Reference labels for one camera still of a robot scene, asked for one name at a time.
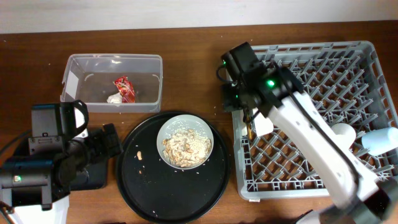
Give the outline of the red snack wrapper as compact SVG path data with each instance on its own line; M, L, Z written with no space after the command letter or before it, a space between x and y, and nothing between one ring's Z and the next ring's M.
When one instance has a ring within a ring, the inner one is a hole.
M116 85L120 95L122 96L123 103L135 103L136 93L132 83L128 80L127 76L117 78L113 83Z

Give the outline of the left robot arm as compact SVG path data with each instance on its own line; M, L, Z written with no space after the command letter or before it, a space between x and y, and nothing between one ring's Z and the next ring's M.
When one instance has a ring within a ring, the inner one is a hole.
M87 130L87 105L32 107L32 129L1 166L1 215L8 223L66 223L71 184L88 166L123 152L114 124Z

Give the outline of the light blue cup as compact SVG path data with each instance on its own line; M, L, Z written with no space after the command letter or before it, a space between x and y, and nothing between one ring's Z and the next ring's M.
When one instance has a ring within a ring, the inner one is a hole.
M397 148L397 128L383 128L366 133L361 143L368 153L378 156Z

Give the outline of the white cup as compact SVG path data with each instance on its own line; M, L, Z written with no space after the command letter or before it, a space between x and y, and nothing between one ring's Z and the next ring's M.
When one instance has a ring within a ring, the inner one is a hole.
M334 124L331 129L336 135L336 144L340 149L348 150L356 139L356 132L353 127L345 123Z

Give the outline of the grey bowl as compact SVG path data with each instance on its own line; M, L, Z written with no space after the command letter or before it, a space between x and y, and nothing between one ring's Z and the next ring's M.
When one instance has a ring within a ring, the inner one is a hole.
M174 131L181 129L181 128L187 128L187 129L194 129L198 132L203 133L205 136L210 138L212 140L212 150L213 146L215 145L215 137L213 136L213 132L210 128L210 125L207 124L204 120L201 118L194 116L194 115L189 115L189 114L181 114L181 115L176 115L170 119L168 119L160 128L157 139L156 139L156 146L158 149L158 152L160 154L160 157L163 161L165 161L169 166L176 168L176 169L181 169L181 170L188 170L188 169L194 169L197 168L205 163L211 155L212 150L210 151L210 155L206 158L206 160L200 164L199 166L195 166L192 168L188 169L183 169L179 168L176 166L173 166L169 164L169 162L166 160L165 156L162 153L163 147L162 147L162 140L165 138L170 137Z

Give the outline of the clear plastic bin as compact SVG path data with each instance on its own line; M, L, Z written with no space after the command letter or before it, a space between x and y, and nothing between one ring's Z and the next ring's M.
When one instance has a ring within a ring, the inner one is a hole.
M108 103L114 84L126 76L135 103ZM162 101L162 57L150 54L73 54L63 75L61 102L83 101L90 113L158 113Z

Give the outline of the black rectangular tray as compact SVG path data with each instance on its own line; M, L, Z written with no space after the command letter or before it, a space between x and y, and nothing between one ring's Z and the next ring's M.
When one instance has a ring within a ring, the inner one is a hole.
M16 147L14 156L29 155L28 137L25 137ZM76 179L71 183L71 191L95 190L106 186L108 176L108 161L92 164L85 171L77 173Z

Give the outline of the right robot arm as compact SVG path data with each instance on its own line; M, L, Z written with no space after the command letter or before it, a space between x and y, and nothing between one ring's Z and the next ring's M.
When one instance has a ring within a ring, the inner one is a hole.
M221 56L230 80L222 86L225 111L257 109L309 161L333 206L310 210L296 223L382 223L397 205L397 181L380 182L350 144L320 116L299 79L275 61L265 64L245 42Z

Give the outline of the wooden chopstick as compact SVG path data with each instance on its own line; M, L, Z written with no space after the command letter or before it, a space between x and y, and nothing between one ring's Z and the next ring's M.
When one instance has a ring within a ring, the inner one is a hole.
M249 140L252 139L252 131L251 131L251 115L246 115L246 129L247 129L247 138Z

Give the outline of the peanut on tray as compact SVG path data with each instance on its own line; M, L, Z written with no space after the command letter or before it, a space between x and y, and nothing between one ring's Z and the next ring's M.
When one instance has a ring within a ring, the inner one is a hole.
M137 152L137 158L141 161L142 160L142 152L138 151Z

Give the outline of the white tissue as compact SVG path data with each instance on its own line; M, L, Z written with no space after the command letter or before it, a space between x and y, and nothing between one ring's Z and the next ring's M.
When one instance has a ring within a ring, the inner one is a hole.
M107 103L122 103L123 97L121 96L120 93L116 93L114 95L109 96L106 101Z

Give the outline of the food scraps and rice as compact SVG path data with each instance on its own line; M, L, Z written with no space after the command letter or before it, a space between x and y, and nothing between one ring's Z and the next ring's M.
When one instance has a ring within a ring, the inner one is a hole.
M210 155L212 140L194 129L181 128L162 140L162 153L169 164L188 169L202 164Z

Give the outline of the pink bowl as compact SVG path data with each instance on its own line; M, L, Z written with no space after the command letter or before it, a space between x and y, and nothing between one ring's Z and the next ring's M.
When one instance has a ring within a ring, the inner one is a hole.
M270 134L274 130L274 125L269 118L265 118L261 113L254 118L254 128L257 136Z

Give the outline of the grey dishwasher rack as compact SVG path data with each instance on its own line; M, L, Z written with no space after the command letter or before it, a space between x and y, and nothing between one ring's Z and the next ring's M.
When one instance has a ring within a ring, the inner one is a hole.
M397 150L368 153L361 138L368 132L397 126L397 113L376 49L368 41L257 45L264 63L275 61L303 83L329 124L346 123L356 131L351 152L379 180L397 178ZM276 126L257 136L251 123L247 138L243 111L232 114L238 194L257 202L270 198L323 197L327 190L309 162Z

